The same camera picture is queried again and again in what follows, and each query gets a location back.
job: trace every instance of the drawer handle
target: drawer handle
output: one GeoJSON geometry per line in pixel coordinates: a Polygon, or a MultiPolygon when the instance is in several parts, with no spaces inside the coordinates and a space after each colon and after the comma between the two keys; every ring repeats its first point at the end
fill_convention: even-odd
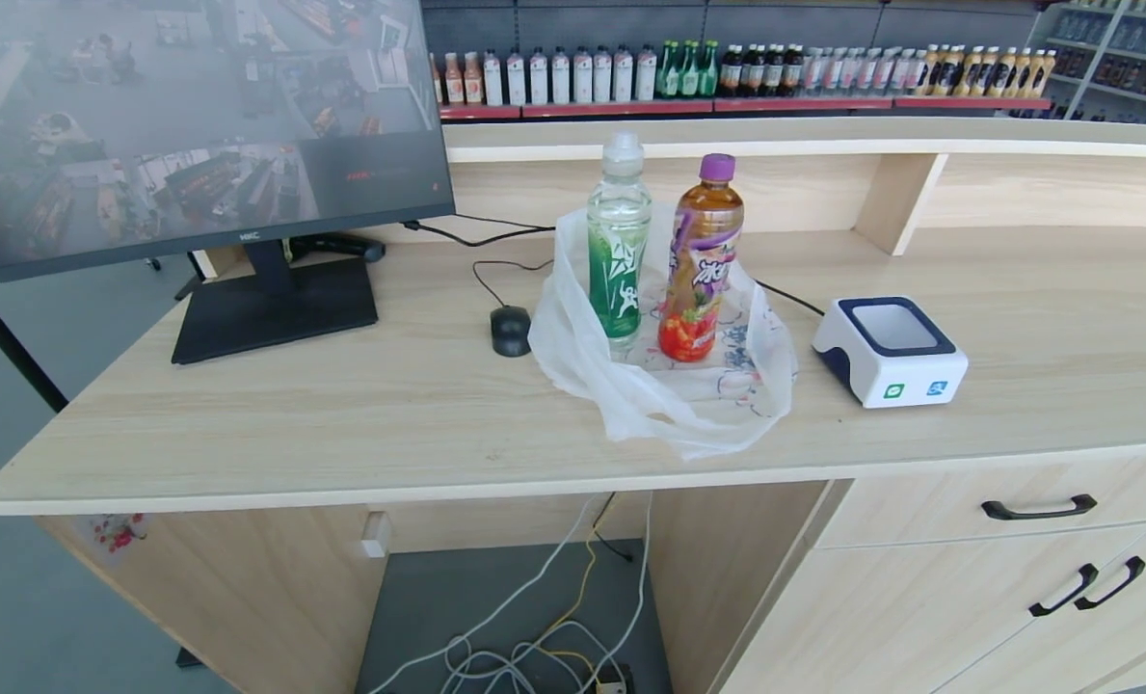
{"type": "Polygon", "coordinates": [[[1112,600],[1113,596],[1122,592],[1129,584],[1137,581],[1137,577],[1143,575],[1143,569],[1146,568],[1146,562],[1143,561],[1140,557],[1131,557],[1128,562],[1124,562],[1124,567],[1129,569],[1129,576],[1124,579],[1124,583],[1120,584],[1117,587],[1112,589],[1110,593],[1100,598],[1100,600],[1089,600],[1088,598],[1078,598],[1074,601],[1074,607],[1078,607],[1080,610],[1093,610],[1098,606],[1112,600]]]}
{"type": "Polygon", "coordinates": [[[983,508],[983,513],[990,519],[996,520],[1046,520],[1046,519],[1067,519],[1070,516],[1081,516],[1081,514],[1088,513],[1091,508],[1100,505],[1100,502],[1094,500],[1091,494],[1078,494],[1078,496],[1070,496],[1070,500],[1074,502],[1074,508],[1067,508],[1063,511],[1044,511],[1044,513],[1038,514],[1019,514],[1018,511],[1010,511],[1000,502],[984,502],[980,504],[979,507],[983,508]]]}
{"type": "Polygon", "coordinates": [[[1034,606],[1027,607],[1027,609],[1030,610],[1033,618],[1044,618],[1053,612],[1060,610],[1067,602],[1081,596],[1083,590],[1091,587],[1091,584],[1094,583],[1097,578],[1100,578],[1100,570],[1092,563],[1083,563],[1078,567],[1078,575],[1082,576],[1082,582],[1078,584],[1078,587],[1075,587],[1074,592],[1062,598],[1060,602],[1054,604],[1052,607],[1041,606],[1039,602],[1035,602],[1034,606]]]}

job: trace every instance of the white plastic bag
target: white plastic bag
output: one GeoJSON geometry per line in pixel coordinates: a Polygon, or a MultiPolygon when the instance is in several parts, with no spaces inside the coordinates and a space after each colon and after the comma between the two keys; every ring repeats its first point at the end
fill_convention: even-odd
{"type": "Polygon", "coordinates": [[[662,439],[684,459],[743,451],[791,411],[796,373],[791,336],[737,260],[728,273],[714,350],[696,364],[662,355],[659,307],[674,220],[674,207],[653,206],[639,271],[642,325],[630,350],[613,360],[587,291],[586,211],[560,216],[555,265],[529,345],[556,387],[598,404],[607,439],[662,439]]]}

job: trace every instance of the yellow cable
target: yellow cable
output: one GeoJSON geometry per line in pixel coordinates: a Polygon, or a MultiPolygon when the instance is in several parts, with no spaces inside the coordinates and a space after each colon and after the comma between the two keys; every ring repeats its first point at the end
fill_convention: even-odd
{"type": "MultiPolygon", "coordinates": [[[[560,626],[560,624],[564,624],[565,621],[571,618],[579,607],[581,607],[581,600],[584,600],[586,598],[586,583],[589,583],[590,571],[594,570],[594,563],[598,562],[598,554],[595,553],[594,544],[591,542],[594,541],[595,533],[598,533],[598,527],[603,525],[604,520],[607,520],[607,514],[611,513],[611,510],[614,507],[615,497],[612,497],[612,499],[607,502],[607,505],[604,506],[603,513],[598,515],[598,520],[594,522],[594,527],[590,528],[590,535],[586,537],[586,552],[590,552],[590,562],[586,565],[586,571],[581,575],[581,590],[578,592],[576,602],[573,602],[573,606],[568,607],[568,612],[564,612],[564,615],[560,616],[560,618],[556,620],[550,626],[547,628],[545,631],[543,631],[543,634],[537,638],[539,641],[547,637],[548,633],[554,632],[556,628],[560,626]]],[[[586,664],[587,672],[590,673],[590,677],[594,677],[594,663],[590,663],[590,658],[587,658],[584,655],[578,654],[576,650],[548,650],[542,647],[539,647],[539,650],[542,650],[543,654],[547,655],[554,655],[554,657],[555,655],[571,655],[573,658],[579,658],[586,664]]]]}

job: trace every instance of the wooden cabinet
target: wooden cabinet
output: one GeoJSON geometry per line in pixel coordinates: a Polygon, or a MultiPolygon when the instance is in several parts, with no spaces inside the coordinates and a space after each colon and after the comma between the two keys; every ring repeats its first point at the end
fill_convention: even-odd
{"type": "Polygon", "coordinates": [[[1028,535],[1146,521],[1146,457],[858,479],[816,542],[818,547],[1028,535]],[[1014,514],[1000,520],[982,504],[1014,514]]]}
{"type": "Polygon", "coordinates": [[[1081,691],[1140,658],[1146,654],[1146,535],[1115,561],[1100,563],[1100,578],[1075,606],[1033,620],[941,692],[1081,691]],[[1101,604],[1080,609],[1089,606],[1084,600],[1101,604]]]}
{"type": "Polygon", "coordinates": [[[1069,592],[1083,563],[1107,566],[1145,531],[813,550],[722,693],[935,691],[1031,624],[1033,604],[1069,592]]]}

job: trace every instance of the monitor screen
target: monitor screen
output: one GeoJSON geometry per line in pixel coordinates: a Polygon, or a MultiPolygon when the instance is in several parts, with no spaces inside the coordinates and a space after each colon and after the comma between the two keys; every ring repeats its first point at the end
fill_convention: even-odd
{"type": "Polygon", "coordinates": [[[419,0],[0,0],[0,279],[452,211],[419,0]]]}

